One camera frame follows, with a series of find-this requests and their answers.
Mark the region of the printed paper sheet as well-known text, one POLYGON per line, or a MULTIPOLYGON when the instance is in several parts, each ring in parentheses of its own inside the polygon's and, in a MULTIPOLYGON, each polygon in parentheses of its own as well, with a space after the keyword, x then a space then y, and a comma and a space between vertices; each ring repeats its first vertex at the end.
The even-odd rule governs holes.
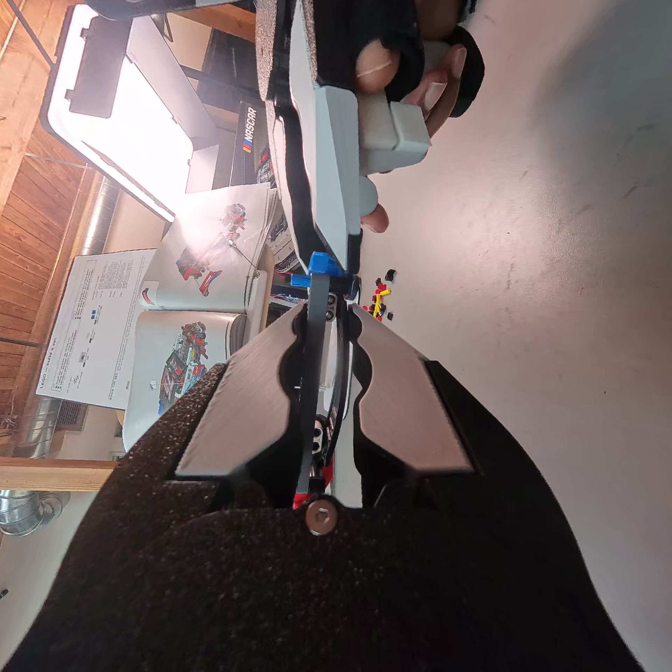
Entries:
POLYGON ((142 283, 156 250, 76 256, 36 395, 125 410, 142 283))

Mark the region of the open toy instruction booklet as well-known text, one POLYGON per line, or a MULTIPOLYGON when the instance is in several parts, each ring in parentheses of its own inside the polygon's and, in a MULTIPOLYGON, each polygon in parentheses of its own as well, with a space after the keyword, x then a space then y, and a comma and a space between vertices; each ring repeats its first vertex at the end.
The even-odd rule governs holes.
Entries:
POLYGON ((140 284, 122 440, 126 452, 259 331, 259 261, 278 192, 242 185, 185 197, 140 284))

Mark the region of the grey desk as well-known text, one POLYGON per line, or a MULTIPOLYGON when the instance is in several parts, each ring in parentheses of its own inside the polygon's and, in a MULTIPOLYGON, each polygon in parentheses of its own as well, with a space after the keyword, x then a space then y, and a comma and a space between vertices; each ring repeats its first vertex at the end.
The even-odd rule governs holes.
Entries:
POLYGON ((470 109, 376 175, 390 328, 554 490, 647 671, 671 670, 671 2, 479 1, 470 109))

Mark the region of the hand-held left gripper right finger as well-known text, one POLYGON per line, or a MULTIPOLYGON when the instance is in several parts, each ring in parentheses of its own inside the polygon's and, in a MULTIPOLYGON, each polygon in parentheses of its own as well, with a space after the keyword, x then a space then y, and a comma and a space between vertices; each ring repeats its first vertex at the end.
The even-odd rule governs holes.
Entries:
POLYGON ((427 370, 427 359, 357 305, 349 308, 364 439, 418 474, 474 466, 427 370))

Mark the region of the toy brick car assembly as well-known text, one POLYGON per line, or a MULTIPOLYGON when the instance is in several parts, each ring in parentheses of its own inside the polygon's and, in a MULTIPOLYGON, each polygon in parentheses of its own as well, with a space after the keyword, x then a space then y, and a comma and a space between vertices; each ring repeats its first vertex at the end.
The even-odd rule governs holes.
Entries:
POLYGON ((293 508, 324 495, 333 478, 333 455, 351 388, 349 307, 358 297, 358 277, 343 271, 328 253, 311 255, 307 275, 291 284, 308 289, 301 323, 298 413, 302 462, 293 508))

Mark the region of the small red yellow toy bricks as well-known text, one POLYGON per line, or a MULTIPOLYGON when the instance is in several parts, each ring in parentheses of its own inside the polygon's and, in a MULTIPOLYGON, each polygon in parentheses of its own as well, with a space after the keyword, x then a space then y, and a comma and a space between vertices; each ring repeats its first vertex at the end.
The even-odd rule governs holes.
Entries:
POLYGON ((378 322, 384 319, 392 320, 393 313, 389 311, 387 302, 390 300, 394 282, 397 278, 397 270, 389 269, 384 276, 375 279, 374 287, 369 294, 365 294, 360 307, 378 322))

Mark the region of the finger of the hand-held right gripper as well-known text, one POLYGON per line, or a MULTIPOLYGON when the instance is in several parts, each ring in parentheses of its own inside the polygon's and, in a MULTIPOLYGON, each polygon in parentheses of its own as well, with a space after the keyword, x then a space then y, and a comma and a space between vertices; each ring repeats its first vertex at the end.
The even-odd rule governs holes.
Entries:
POLYGON ((274 169, 298 259, 359 268, 357 98, 318 76, 313 1, 276 1, 274 169))

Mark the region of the metal ventilation duct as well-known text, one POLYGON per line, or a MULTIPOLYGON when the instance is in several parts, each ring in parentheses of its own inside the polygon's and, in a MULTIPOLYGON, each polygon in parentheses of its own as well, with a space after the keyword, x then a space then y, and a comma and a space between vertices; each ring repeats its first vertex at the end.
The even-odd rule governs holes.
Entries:
POLYGON ((92 173, 82 203, 73 254, 89 256, 104 252, 120 193, 120 186, 114 180, 98 172, 92 173))
POLYGON ((1 532, 26 536, 58 519, 71 499, 69 492, 1 490, 1 532))

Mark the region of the skylight window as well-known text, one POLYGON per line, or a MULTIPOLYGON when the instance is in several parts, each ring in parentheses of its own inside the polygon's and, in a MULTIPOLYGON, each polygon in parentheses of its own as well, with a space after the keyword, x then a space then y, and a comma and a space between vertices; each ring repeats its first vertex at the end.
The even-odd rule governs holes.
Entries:
POLYGON ((151 17, 68 8, 40 120, 166 221, 212 189, 216 127, 151 17))

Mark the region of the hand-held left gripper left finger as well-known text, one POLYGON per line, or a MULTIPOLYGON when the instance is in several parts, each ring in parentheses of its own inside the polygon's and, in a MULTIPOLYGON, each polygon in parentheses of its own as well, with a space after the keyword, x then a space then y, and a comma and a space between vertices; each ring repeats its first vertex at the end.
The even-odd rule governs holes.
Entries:
POLYGON ((297 475, 300 420, 286 359, 298 344, 293 307, 235 353, 175 469, 178 478, 236 479, 272 469, 277 455, 297 475))

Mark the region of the black toy set box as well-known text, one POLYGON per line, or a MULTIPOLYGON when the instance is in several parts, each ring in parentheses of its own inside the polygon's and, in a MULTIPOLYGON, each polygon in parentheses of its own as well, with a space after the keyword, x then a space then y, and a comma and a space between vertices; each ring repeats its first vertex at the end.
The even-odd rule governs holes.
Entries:
POLYGON ((276 272, 286 274, 295 272, 300 263, 276 188, 269 142, 265 105, 242 101, 234 136, 230 186, 234 196, 242 197, 246 218, 251 220, 243 241, 250 251, 253 239, 261 245, 260 236, 264 232, 276 272))

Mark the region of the wooden beam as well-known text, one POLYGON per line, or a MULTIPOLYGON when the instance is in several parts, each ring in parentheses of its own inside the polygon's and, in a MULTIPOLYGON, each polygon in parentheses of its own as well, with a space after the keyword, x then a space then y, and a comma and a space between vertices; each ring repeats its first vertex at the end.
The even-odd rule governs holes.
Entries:
POLYGON ((1 457, 1 490, 97 492, 117 461, 1 457))

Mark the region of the person's right hand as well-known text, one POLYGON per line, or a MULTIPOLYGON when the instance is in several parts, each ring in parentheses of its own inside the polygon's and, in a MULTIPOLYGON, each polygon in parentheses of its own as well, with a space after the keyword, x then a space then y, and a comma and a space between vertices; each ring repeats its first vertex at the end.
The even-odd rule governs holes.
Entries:
MULTIPOLYGON (((416 105, 423 112, 430 138, 441 129, 456 107, 466 56, 465 46, 450 46, 438 66, 427 71, 419 86, 407 96, 407 103, 416 105)), ((379 40, 369 43, 357 58, 357 87, 369 94, 384 91, 397 74, 399 65, 397 50, 385 48, 379 40)))

